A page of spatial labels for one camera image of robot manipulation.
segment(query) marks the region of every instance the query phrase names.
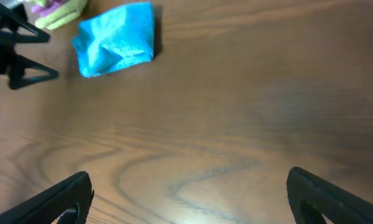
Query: blue cloth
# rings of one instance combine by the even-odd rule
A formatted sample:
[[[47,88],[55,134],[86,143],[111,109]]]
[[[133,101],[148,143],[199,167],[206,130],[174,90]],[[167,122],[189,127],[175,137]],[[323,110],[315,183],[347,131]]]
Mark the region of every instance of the blue cloth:
[[[83,77],[97,77],[153,59],[150,2],[125,4],[78,25],[72,40]]]

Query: wooden table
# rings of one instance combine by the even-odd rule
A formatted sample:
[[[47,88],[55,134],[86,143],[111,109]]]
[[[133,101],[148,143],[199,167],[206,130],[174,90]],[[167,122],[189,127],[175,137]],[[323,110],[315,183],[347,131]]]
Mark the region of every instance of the wooden table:
[[[293,166],[373,203],[373,0],[153,4],[151,63],[82,78],[80,19],[18,46],[61,77],[0,79],[0,213],[78,170],[88,223],[294,223]]]

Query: brown wooden surface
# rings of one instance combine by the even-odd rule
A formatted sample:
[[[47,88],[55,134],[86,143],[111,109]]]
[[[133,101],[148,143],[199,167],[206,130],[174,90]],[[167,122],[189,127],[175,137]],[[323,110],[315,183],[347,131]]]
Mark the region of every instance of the brown wooden surface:
[[[82,78],[77,22],[18,46],[61,76],[0,79],[0,212],[78,170],[89,223],[293,223],[293,166],[373,203],[373,0],[153,3],[151,63]]]

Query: black plastic part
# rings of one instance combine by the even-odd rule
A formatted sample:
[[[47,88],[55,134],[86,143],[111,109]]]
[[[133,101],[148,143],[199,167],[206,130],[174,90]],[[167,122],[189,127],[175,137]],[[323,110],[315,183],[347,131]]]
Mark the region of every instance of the black plastic part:
[[[294,167],[287,178],[288,201],[297,224],[373,224],[373,204],[310,172]]]
[[[24,78],[26,68],[33,68],[36,70],[47,72],[47,75]],[[41,65],[40,63],[37,63],[35,61],[29,60],[28,58],[25,58],[21,55],[18,55],[12,64],[11,71],[9,72],[9,87],[12,90],[16,90],[35,83],[52,80],[57,78],[58,76],[58,71],[46,67],[45,65]]]
[[[1,30],[5,27],[11,32]],[[35,35],[18,34],[17,30],[19,27],[23,27]],[[0,3],[0,44],[46,43],[49,38],[48,33],[27,22],[26,10],[23,4],[10,10]]]
[[[0,214],[0,224],[84,224],[92,203],[88,173],[78,172],[20,205]]]

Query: wood grain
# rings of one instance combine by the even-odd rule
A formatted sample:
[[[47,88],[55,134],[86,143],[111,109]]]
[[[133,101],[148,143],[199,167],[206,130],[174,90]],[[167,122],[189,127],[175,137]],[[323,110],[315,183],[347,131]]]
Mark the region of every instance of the wood grain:
[[[373,203],[373,0],[153,4],[151,63],[82,78],[79,20],[18,46],[61,77],[0,79],[0,213],[78,170],[88,223],[294,223],[293,166]]]

